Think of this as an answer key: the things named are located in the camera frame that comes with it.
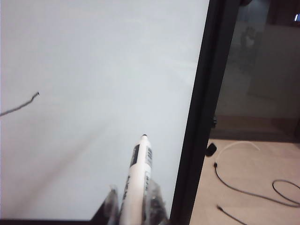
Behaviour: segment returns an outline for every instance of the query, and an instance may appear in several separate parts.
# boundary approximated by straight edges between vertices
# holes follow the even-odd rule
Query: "tiled floor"
[[[300,208],[238,193],[223,185],[214,173],[213,164],[220,151],[235,141],[210,142],[217,145],[217,152],[204,161],[191,225],[239,224],[219,211],[217,204],[248,225],[300,224]],[[253,143],[260,150],[249,143],[226,149],[217,160],[219,175],[234,187],[289,203],[273,190],[271,184],[275,179],[285,179],[300,185],[300,144]],[[278,183],[277,188],[287,197],[300,202],[300,191],[296,187]]]

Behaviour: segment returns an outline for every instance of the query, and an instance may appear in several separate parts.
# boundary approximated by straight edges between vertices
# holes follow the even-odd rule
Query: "whiteboard marker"
[[[134,147],[127,177],[119,225],[141,225],[151,176],[152,151],[146,135]]]

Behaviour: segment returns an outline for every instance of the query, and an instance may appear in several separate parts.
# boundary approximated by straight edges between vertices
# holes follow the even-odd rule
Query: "whiteboard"
[[[1,1],[1,218],[90,219],[152,144],[168,214],[209,0]]]

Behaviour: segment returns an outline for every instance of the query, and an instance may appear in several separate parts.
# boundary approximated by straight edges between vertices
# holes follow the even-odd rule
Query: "cable plug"
[[[217,205],[217,209],[220,210],[220,211],[224,211],[223,208],[219,205]]]

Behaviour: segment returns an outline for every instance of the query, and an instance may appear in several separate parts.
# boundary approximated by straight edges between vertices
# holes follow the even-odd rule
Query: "wall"
[[[276,8],[269,0],[253,0],[247,7],[240,7],[217,115],[298,121],[300,30],[291,26],[293,17],[287,16],[295,5],[291,1],[288,7]],[[280,24],[290,19],[290,23],[270,25],[268,17],[277,18]],[[254,28],[255,39],[251,50],[246,52],[241,46],[241,36],[247,27]]]
[[[90,219],[152,143],[170,213],[208,0],[1,1],[2,218]]]

